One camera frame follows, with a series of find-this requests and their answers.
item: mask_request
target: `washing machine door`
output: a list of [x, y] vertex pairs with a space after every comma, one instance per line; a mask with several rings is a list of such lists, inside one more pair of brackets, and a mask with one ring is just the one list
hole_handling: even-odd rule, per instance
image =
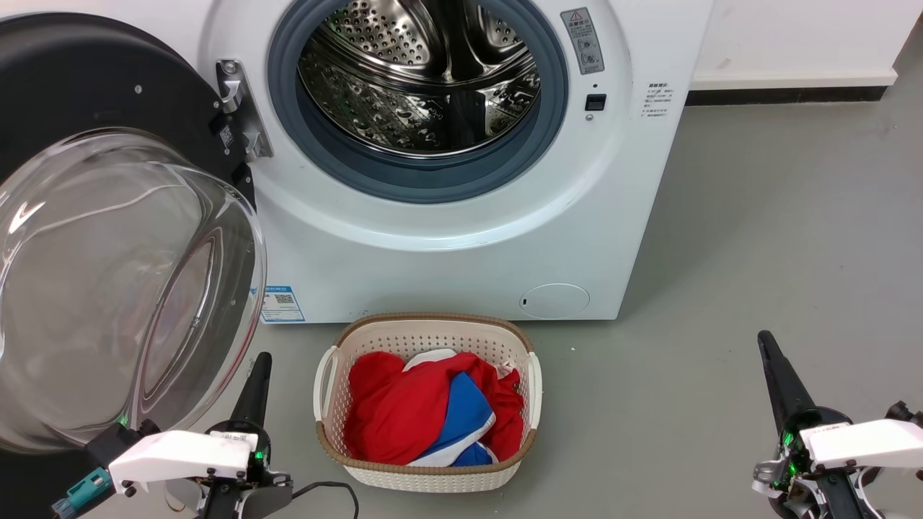
[[50, 14], [0, 22], [0, 114], [0, 448], [191, 425], [265, 279], [221, 98], [143, 32]]

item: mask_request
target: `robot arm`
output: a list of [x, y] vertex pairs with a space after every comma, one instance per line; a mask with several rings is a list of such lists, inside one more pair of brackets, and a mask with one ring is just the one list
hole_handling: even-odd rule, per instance
[[[147, 490], [153, 481], [167, 481], [172, 488], [193, 487], [195, 491], [185, 493], [185, 499], [177, 497], [202, 519], [262, 519], [287, 506], [293, 498], [293, 481], [288, 474], [270, 469], [270, 437], [263, 429], [271, 367], [270, 354], [259, 354], [231, 419], [205, 434], [160, 432], [147, 421], [138, 430], [117, 423], [110, 426], [86, 447], [100, 468], [55, 503], [54, 512], [60, 519], [72, 519], [94, 500], [113, 493], [130, 498], [137, 487]], [[314, 486], [346, 487], [358, 515], [358, 501], [348, 485]]]
[[883, 519], [865, 487], [884, 467], [923, 467], [923, 413], [899, 402], [883, 420], [853, 424], [814, 404], [771, 333], [758, 342], [779, 442], [753, 470], [753, 489], [786, 519]]

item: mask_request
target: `baseboard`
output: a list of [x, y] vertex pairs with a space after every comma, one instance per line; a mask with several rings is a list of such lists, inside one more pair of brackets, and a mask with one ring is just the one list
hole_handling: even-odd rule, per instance
[[690, 91], [686, 106], [880, 101], [886, 86]]
[[897, 80], [897, 72], [888, 70], [850, 70], [806, 74], [759, 76], [754, 74], [702, 74], [693, 75], [692, 91], [736, 91], [756, 89], [823, 89], [840, 87], [890, 87]]

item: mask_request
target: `blue cloth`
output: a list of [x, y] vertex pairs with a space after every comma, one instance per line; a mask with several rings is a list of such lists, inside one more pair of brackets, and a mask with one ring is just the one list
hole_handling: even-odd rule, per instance
[[484, 446], [477, 445], [477, 441], [490, 430], [496, 420], [490, 404], [474, 380], [467, 373], [459, 373], [449, 386], [446, 421], [438, 438], [410, 465], [489, 465], [490, 455]]
[[462, 451], [451, 466], [492, 465], [493, 463], [494, 459], [490, 456], [487, 448], [478, 441]]

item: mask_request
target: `white wall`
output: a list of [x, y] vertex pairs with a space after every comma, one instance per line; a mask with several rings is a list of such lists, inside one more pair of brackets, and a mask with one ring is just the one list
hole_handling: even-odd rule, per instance
[[923, 0], [715, 0], [693, 90], [890, 85]]

